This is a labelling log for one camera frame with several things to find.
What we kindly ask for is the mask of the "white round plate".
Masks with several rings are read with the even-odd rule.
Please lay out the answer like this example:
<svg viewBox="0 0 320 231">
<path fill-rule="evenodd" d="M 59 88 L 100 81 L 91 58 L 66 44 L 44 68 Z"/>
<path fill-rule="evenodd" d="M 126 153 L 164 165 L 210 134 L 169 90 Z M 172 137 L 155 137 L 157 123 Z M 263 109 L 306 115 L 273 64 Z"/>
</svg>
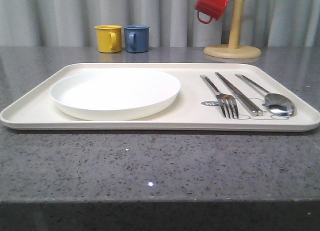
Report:
<svg viewBox="0 0 320 231">
<path fill-rule="evenodd" d="M 147 68 L 89 69 L 57 81 L 50 96 L 64 113 L 89 121 L 126 121 L 168 108 L 180 91 L 173 75 Z"/>
</svg>

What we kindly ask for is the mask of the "cream rabbit serving tray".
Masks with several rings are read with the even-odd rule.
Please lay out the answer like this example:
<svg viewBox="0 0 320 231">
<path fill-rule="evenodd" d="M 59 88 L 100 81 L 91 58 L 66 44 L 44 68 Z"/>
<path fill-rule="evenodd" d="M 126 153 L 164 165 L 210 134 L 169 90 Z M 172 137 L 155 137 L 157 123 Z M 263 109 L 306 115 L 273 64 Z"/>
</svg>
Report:
<svg viewBox="0 0 320 231">
<path fill-rule="evenodd" d="M 50 95 L 51 87 L 71 75 L 90 71 L 161 71 L 175 76 L 181 84 L 175 102 L 165 110 L 138 120 L 81 120 L 62 112 Z M 240 106 L 239 119 L 226 120 L 217 100 L 201 79 L 206 75 L 222 91 L 227 88 L 218 78 L 222 74 L 257 106 L 264 96 L 237 77 L 257 82 L 273 93 L 288 97 L 295 115 L 281 117 L 263 107 L 263 116 L 253 117 Z M 18 130 L 213 130 L 254 132 L 304 132 L 320 124 L 320 113 L 256 66 L 238 63 L 77 63 L 63 67 L 0 114 L 3 125 Z"/>
</svg>

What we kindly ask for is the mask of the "yellow mug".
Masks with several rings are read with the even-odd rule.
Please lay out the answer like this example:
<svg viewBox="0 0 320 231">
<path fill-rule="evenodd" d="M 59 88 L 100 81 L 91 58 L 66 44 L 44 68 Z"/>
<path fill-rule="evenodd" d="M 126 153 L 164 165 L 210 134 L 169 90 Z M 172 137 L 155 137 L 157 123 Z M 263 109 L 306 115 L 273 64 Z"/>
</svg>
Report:
<svg viewBox="0 0 320 231">
<path fill-rule="evenodd" d="M 122 51 L 122 26 L 97 25 L 94 28 L 100 53 L 118 53 Z"/>
</svg>

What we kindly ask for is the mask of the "wooden mug tree stand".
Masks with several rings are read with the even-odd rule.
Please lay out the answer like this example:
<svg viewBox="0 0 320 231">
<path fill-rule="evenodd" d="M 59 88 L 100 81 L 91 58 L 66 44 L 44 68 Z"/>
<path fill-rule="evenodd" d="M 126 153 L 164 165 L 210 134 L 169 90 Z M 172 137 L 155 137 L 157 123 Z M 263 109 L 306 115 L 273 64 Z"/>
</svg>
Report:
<svg viewBox="0 0 320 231">
<path fill-rule="evenodd" d="M 253 59 L 261 55 L 259 48 L 249 45 L 240 45 L 240 34 L 243 18 L 244 3 L 246 0 L 233 0 L 233 14 L 230 26 L 228 44 L 206 46 L 203 52 L 206 55 L 225 59 Z"/>
</svg>

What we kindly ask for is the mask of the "red mug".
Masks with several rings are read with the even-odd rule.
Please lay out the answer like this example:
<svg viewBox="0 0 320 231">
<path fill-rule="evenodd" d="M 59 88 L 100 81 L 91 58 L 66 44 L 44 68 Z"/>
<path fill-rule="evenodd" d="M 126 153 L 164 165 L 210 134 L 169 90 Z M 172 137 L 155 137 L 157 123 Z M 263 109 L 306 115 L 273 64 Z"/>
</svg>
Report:
<svg viewBox="0 0 320 231">
<path fill-rule="evenodd" d="M 219 20 L 223 15 L 230 0 L 197 0 L 195 9 L 197 10 L 197 19 L 203 24 L 209 24 L 213 19 Z M 209 16 L 209 20 L 202 20 L 200 13 Z"/>
</svg>

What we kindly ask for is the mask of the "steel spoon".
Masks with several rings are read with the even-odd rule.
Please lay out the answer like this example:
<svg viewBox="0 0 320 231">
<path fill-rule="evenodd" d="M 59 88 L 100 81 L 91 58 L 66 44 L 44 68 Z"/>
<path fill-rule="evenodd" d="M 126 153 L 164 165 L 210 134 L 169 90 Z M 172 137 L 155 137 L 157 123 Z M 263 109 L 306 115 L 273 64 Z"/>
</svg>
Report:
<svg viewBox="0 0 320 231">
<path fill-rule="evenodd" d="M 273 115 L 280 117 L 293 117 L 296 114 L 296 107 L 294 103 L 286 96 L 266 90 L 264 87 L 243 74 L 236 73 L 235 75 L 245 83 L 265 93 L 264 106 L 267 107 Z"/>
</svg>

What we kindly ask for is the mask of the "steel fork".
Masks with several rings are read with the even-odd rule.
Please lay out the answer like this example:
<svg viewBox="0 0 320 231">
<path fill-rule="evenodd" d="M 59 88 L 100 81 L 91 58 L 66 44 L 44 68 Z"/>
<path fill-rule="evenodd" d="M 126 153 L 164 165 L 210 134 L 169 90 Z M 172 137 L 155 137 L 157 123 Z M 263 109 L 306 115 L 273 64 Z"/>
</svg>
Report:
<svg viewBox="0 0 320 231">
<path fill-rule="evenodd" d="M 206 75 L 201 74 L 200 77 L 212 89 L 224 118 L 226 120 L 238 120 L 239 111 L 236 99 L 230 94 L 220 92 L 219 89 Z"/>
</svg>

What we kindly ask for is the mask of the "blue mug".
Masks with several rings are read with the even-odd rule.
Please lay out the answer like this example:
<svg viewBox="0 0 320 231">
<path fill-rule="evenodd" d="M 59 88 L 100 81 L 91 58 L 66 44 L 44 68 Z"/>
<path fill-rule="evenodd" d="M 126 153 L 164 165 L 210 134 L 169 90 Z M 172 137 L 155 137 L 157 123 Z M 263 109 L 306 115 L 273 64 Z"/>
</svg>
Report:
<svg viewBox="0 0 320 231">
<path fill-rule="evenodd" d="M 149 51 L 149 30 L 147 25 L 127 25 L 123 27 L 125 50 L 129 53 Z"/>
</svg>

